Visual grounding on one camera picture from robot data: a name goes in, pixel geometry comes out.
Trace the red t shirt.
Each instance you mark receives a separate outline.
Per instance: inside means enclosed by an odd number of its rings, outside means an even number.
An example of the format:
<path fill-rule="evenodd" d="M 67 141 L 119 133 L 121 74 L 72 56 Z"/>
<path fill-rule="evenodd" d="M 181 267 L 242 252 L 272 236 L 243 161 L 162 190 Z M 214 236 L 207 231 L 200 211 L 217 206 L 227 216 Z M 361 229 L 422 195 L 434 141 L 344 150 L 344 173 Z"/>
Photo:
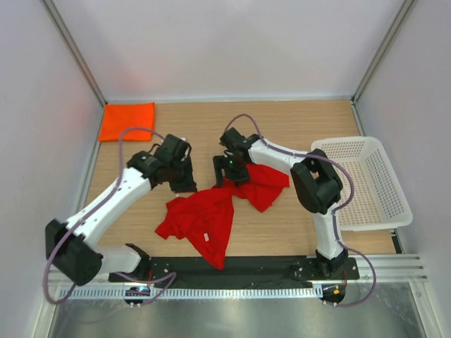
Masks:
<path fill-rule="evenodd" d="M 224 269 L 235 213 L 233 197 L 247 200 L 263 213 L 290 186 L 287 174 L 266 165 L 247 165 L 246 169 L 249 182 L 240 186 L 227 179 L 220 187 L 167 202 L 166 217 L 155 233 L 163 239 L 187 239 L 213 268 Z"/>

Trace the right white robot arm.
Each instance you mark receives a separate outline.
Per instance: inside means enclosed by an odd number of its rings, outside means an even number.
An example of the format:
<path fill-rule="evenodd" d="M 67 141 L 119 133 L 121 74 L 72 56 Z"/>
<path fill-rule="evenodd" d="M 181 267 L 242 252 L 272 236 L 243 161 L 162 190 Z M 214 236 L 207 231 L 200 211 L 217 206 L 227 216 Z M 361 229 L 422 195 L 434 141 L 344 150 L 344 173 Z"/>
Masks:
<path fill-rule="evenodd" d="M 219 187 L 226 180 L 237 187 L 251 182 L 251 170 L 258 165 L 291 176 L 298 201 L 314 219 L 318 272 L 327 279 L 340 274 L 348 251 L 339 244 L 342 237 L 333 224 L 333 209 L 340 201 L 343 183 L 325 153 L 289 149 L 257 134 L 245 137 L 234 127 L 223 133 L 220 145 L 225 147 L 224 154 L 213 157 Z"/>

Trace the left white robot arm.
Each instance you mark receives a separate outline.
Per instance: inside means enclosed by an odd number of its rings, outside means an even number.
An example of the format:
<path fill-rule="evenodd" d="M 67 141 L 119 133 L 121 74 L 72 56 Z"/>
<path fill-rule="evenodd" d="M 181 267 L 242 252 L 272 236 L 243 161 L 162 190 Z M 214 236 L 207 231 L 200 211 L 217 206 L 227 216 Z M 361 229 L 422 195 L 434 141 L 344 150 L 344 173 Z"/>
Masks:
<path fill-rule="evenodd" d="M 167 182 L 174 193 L 195 192 L 192 147 L 168 134 L 150 151 L 139 151 L 120 165 L 119 176 L 95 200 L 66 221 L 53 219 L 45 228 L 46 256 L 77 286 L 99 274 L 112 281 L 148 280 L 149 255 L 134 244 L 98 246 L 105 231 L 138 199 Z"/>

